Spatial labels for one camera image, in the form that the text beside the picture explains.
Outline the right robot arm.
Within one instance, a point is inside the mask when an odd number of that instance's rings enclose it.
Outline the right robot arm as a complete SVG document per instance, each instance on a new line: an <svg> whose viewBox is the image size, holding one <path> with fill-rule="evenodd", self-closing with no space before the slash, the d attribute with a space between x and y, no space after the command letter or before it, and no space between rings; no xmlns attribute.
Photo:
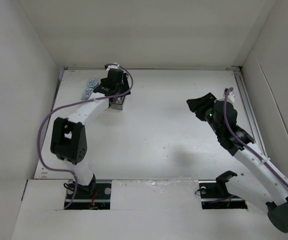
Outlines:
<svg viewBox="0 0 288 240"><path fill-rule="evenodd" d="M186 101L189 110L208 123L220 146L243 164L259 182L256 186L246 175L226 171L215 179L216 193L225 198L239 197L267 214L272 225L288 233L288 178L266 157L255 140L238 126L232 88L217 99L212 93Z"/></svg>

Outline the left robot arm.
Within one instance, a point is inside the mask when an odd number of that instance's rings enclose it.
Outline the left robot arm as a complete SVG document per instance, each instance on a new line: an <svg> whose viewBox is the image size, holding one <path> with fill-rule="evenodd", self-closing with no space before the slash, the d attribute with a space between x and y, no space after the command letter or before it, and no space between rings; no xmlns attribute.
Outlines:
<svg viewBox="0 0 288 240"><path fill-rule="evenodd" d="M106 78L84 91L83 100L89 102L66 118L58 117L53 122L50 151L75 173L77 179L73 181L73 187L77 187L84 198L91 198L96 191L96 177L85 159L88 149L86 128L104 110L131 93L128 78L129 74L121 69L109 69Z"/></svg>

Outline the blue white tape jar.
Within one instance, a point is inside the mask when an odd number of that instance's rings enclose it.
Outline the blue white tape jar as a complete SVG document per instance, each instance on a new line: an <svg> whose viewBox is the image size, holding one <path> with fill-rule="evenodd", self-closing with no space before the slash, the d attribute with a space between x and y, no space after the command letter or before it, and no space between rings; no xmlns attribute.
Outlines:
<svg viewBox="0 0 288 240"><path fill-rule="evenodd" d="M84 90L84 92L86 92L87 97L89 99L91 97L91 95L93 94L94 89L93 88L87 88L87 89Z"/></svg>
<svg viewBox="0 0 288 240"><path fill-rule="evenodd" d="M98 80L98 79L95 79L95 78L93 78L93 79L90 79L90 80L88 80L88 82L87 82L87 88L88 89L96 89L98 86L100 85L100 81Z"/></svg>

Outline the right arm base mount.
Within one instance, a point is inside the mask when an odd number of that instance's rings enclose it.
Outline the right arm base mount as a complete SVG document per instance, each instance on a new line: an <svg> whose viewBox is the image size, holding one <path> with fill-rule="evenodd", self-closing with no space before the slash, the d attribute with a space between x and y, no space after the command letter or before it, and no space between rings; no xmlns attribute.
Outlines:
<svg viewBox="0 0 288 240"><path fill-rule="evenodd" d="M246 201L221 191L215 180L199 180L198 185L195 194L200 197L203 210L248 209Z"/></svg>

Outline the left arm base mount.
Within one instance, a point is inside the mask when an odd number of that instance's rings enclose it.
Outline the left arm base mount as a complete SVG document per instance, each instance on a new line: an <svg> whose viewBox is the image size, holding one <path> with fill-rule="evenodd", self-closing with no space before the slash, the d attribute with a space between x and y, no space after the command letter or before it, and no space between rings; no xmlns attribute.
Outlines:
<svg viewBox="0 0 288 240"><path fill-rule="evenodd" d="M111 181L97 182L91 192L79 186L72 202L75 183L71 180L63 186L66 189L65 210L109 210L111 208Z"/></svg>

